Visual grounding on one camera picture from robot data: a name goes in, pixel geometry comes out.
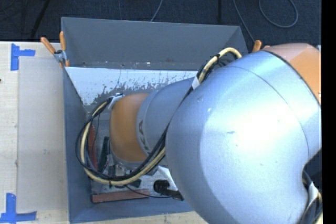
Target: clamp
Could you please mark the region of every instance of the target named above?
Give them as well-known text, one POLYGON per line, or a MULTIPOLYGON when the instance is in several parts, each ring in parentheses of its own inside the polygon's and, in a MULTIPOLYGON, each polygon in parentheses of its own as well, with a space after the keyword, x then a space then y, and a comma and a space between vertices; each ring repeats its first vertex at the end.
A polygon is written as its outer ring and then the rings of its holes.
POLYGON ((66 67, 70 66, 70 61, 68 59, 67 53, 66 53, 66 43, 64 39, 64 32, 61 31, 59 33, 59 41, 61 43, 61 49, 57 50, 53 47, 53 45, 49 42, 48 39, 45 37, 41 37, 41 42, 46 46, 46 48, 52 53, 52 55, 55 57, 55 59, 58 61, 59 65, 63 67, 63 64, 65 64, 66 67))

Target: blue corner marker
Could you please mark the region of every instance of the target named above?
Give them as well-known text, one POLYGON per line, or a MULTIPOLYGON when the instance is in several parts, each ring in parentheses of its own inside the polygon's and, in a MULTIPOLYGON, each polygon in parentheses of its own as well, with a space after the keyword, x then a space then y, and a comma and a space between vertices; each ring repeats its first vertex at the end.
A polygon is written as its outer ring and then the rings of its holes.
POLYGON ((6 212, 1 213, 0 223, 16 224, 18 221, 30 221, 36 219, 36 212, 27 214, 16 213, 16 196, 11 193, 6 194, 6 212))
POLYGON ((12 54, 11 54, 11 63, 10 70, 18 70, 19 69, 19 56, 34 56, 35 50, 20 50, 20 47, 12 43, 12 54))

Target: black connector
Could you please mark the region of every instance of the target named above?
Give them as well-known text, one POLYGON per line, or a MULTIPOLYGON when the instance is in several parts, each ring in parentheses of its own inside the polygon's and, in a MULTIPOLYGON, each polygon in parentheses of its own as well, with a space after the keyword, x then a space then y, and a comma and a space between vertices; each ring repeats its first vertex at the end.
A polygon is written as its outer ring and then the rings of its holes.
POLYGON ((183 201, 184 198, 181 195, 181 193, 177 190, 171 190, 168 189, 168 187, 170 186, 168 180, 157 180, 154 182, 154 190, 157 193, 160 193, 162 195, 166 195, 166 196, 171 196, 172 198, 176 199, 176 200, 180 200, 183 201))

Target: table surface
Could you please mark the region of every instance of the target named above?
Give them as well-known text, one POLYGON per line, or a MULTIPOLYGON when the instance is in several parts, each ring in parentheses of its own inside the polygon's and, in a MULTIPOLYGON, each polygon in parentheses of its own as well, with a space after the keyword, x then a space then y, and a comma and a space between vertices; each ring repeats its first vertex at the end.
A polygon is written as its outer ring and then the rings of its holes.
MULTIPOLYGON (((6 194, 16 195, 17 186, 17 135, 18 135, 18 81, 20 70, 11 71, 11 44, 20 50, 35 50, 34 57, 53 58, 40 42, 0 42, 0 213, 6 209, 6 194)), ((59 43, 52 43, 56 50, 59 43)), ((170 215, 127 218, 99 223, 206 223, 196 212, 170 215)), ((25 223, 69 223, 67 210, 37 211, 35 221, 25 223)))

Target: yellow cable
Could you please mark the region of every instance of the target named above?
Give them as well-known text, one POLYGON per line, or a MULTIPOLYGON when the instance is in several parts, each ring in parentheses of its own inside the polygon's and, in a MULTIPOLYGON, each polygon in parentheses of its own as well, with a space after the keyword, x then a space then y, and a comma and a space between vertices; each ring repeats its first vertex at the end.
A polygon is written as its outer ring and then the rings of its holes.
MULTIPOLYGON (((103 104, 101 104, 94 111, 94 113, 92 114, 92 116, 94 116, 96 114, 96 112, 99 109, 101 109, 105 104, 106 104, 106 102, 104 102, 103 104)), ((81 143, 80 143, 80 158, 81 158, 81 161, 83 163, 85 162, 85 143, 86 143, 86 138, 88 136, 90 125, 91 125, 91 123, 89 122, 85 126, 85 129, 83 131, 83 137, 82 137, 82 140, 81 140, 81 143)), ((143 170, 141 170, 139 173, 137 173, 136 175, 132 176, 131 178, 120 180, 120 181, 102 179, 102 178, 94 175, 91 171, 89 171, 86 168, 84 168, 84 171, 87 173, 87 175, 91 179, 93 179, 94 181, 97 181, 99 183, 102 183, 102 184, 108 184, 108 185, 127 185, 129 183, 134 182, 139 177, 141 177, 141 176, 145 175, 146 173, 148 173, 155 165, 157 165, 160 162, 160 160, 164 157, 164 155, 165 155, 165 147, 159 152, 159 154, 143 170)))
POLYGON ((200 74, 200 77, 198 78, 198 81, 200 83, 202 83, 202 81, 204 80, 205 78, 205 75, 207 73, 207 71, 209 70, 209 68, 216 62, 218 61, 219 58, 221 58, 223 55, 227 54, 228 52, 232 52, 237 58, 241 58, 241 54, 238 50, 234 49, 234 48, 225 48, 223 50, 221 50, 219 52, 219 55, 218 56, 214 56, 213 58, 210 59, 210 61, 204 66, 201 74, 200 74))

